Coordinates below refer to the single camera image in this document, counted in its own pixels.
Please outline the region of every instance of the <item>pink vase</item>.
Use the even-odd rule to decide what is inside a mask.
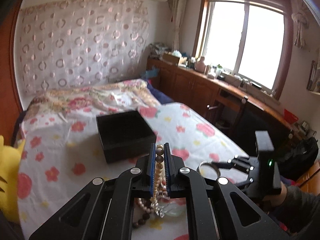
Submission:
[[[205,72],[205,63],[204,63],[204,57],[201,57],[198,62],[195,63],[195,70],[204,73]]]

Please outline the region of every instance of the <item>cardboard box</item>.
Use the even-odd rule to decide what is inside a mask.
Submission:
[[[156,142],[156,135],[138,111],[97,116],[97,125],[107,163],[149,154]]]
[[[185,64],[187,57],[176,57],[167,53],[164,53],[162,59],[168,61],[174,65]]]

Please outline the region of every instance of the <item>sleeve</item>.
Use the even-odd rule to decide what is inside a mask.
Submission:
[[[319,213],[319,197],[302,192],[296,186],[290,186],[287,190],[286,199],[274,210],[273,214],[292,233],[300,232],[310,224],[315,214]]]

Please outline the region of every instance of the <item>metal screw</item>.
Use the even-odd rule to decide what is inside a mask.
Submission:
[[[94,185],[100,185],[102,182],[103,182],[103,181],[102,181],[101,178],[95,178],[95,179],[93,179],[93,181],[92,181],[92,183],[93,183]]]
[[[225,178],[225,177],[220,177],[218,179],[218,182],[221,184],[221,185],[226,185],[228,183],[228,179]]]
[[[180,172],[183,173],[183,174],[188,174],[190,172],[190,169],[187,168],[187,167],[183,167],[180,169]]]
[[[130,172],[131,172],[132,174],[139,174],[139,173],[141,172],[141,170],[140,170],[139,168],[132,168],[132,169],[130,170]]]

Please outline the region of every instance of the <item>hand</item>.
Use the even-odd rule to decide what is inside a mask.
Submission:
[[[281,182],[280,195],[268,195],[263,198],[264,201],[270,201],[272,207],[280,206],[287,197],[287,187]]]

